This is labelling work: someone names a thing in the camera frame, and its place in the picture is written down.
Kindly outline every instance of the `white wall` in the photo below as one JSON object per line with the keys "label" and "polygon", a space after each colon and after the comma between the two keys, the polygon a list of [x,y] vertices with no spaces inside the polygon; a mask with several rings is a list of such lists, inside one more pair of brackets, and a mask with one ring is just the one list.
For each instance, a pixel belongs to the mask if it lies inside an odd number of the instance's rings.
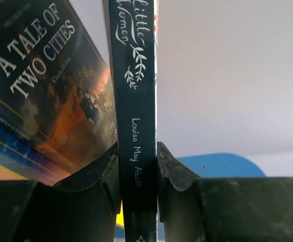
{"label": "white wall", "polygon": [[293,152],[293,0],[161,0],[158,60],[175,156]]}
{"label": "white wall", "polygon": [[293,152],[247,156],[266,176],[293,176]]}
{"label": "white wall", "polygon": [[70,3],[78,14],[104,61],[109,66],[109,52],[102,1],[104,0],[70,0]]}

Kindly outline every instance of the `blue book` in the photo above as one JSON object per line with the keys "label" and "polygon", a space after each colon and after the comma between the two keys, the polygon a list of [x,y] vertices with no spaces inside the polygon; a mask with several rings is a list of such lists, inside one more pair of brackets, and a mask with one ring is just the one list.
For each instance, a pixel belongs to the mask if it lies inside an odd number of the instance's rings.
{"label": "blue book", "polygon": [[38,180],[50,186],[70,175],[1,125],[0,165],[26,179]]}

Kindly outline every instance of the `dark blue book spine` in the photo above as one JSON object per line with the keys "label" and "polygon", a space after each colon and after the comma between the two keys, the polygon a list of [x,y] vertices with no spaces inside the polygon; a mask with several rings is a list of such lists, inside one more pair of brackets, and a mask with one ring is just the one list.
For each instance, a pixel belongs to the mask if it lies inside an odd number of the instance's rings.
{"label": "dark blue book spine", "polygon": [[156,241],[153,0],[109,0],[120,182],[127,241]]}

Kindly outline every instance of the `book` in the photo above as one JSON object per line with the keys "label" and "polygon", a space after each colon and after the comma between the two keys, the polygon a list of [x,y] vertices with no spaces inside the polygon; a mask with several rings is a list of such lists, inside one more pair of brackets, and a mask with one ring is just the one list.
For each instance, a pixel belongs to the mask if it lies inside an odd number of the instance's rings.
{"label": "book", "polygon": [[109,0],[120,185],[127,241],[157,239],[157,2]]}
{"label": "book", "polygon": [[116,141],[110,70],[68,1],[0,1],[0,117],[70,173]]}
{"label": "book", "polygon": [[38,180],[50,186],[70,175],[1,126],[0,166],[5,168],[0,169],[0,179],[5,178],[9,170],[9,174],[17,174],[17,178]]}

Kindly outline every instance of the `person illustration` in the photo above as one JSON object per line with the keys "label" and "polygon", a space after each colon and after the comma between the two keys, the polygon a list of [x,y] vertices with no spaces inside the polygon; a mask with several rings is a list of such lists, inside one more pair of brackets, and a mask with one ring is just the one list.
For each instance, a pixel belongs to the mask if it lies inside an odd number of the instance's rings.
{"label": "person illustration", "polygon": [[77,96],[82,100],[81,108],[83,109],[86,118],[91,119],[94,123],[97,123],[99,110],[92,103],[89,93],[88,95],[84,95],[82,89],[77,88]]}
{"label": "person illustration", "polygon": [[95,96],[95,94],[94,94],[94,93],[91,94],[91,93],[88,92],[87,89],[85,89],[85,90],[84,90],[84,95],[85,95],[85,97],[86,97],[87,99],[89,99],[89,100],[91,101],[92,105],[93,105],[95,108],[97,108],[97,109],[101,112],[101,110],[100,110],[100,102],[99,102],[99,100],[97,99],[97,97]]}

